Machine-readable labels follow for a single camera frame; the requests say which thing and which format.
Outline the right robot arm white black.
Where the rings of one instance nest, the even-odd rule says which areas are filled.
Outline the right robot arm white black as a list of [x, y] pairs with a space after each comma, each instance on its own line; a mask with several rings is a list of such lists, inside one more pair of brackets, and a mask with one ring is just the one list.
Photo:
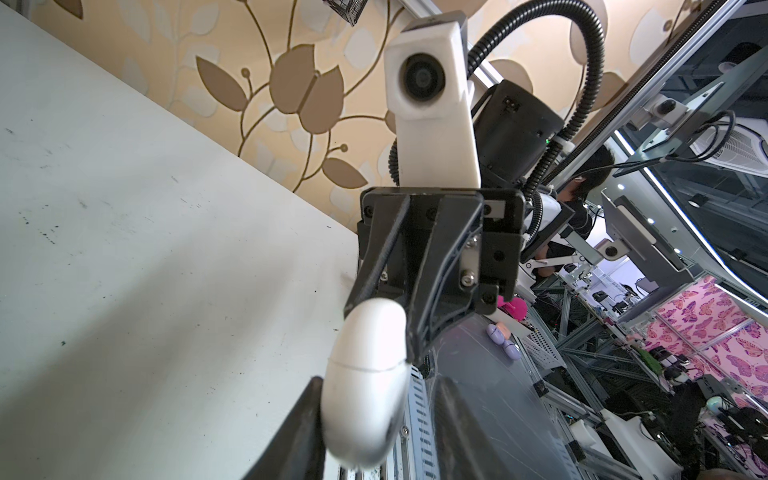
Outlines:
[[[475, 99], [480, 64], [515, 30], [548, 16], [570, 20], [586, 47], [572, 117], [506, 80]], [[542, 178], [597, 99], [604, 30], [587, 3], [522, 3], [473, 45], [465, 22], [459, 11], [416, 20], [385, 50], [393, 185], [360, 197], [359, 265], [332, 350], [337, 362], [414, 363], [443, 332], [514, 297], [543, 216]]]

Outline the white round charging case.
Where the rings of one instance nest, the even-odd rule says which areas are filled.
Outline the white round charging case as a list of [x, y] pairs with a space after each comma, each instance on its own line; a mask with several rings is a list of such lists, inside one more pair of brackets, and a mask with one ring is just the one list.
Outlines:
[[348, 470], [386, 460], [403, 418], [410, 384], [406, 314], [372, 298], [353, 308], [333, 345], [321, 394], [327, 451]]

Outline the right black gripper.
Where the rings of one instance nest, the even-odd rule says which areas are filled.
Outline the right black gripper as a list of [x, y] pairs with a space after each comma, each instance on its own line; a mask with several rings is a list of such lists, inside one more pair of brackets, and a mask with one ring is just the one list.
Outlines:
[[400, 302], [408, 362], [420, 362], [470, 312], [512, 295], [524, 233], [521, 192], [374, 187], [360, 206], [359, 268], [344, 317], [374, 297]]

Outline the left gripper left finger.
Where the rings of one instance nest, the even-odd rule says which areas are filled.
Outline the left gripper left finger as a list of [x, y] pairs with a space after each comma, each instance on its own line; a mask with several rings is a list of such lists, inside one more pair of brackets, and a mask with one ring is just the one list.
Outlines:
[[244, 480], [322, 479], [326, 447], [320, 414], [323, 379], [312, 377]]

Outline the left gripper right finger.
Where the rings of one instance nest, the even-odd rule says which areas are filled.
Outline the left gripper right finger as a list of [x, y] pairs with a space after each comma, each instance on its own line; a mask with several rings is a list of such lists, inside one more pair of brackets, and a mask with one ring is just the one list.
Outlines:
[[514, 479], [452, 379], [434, 381], [432, 412], [441, 479]]

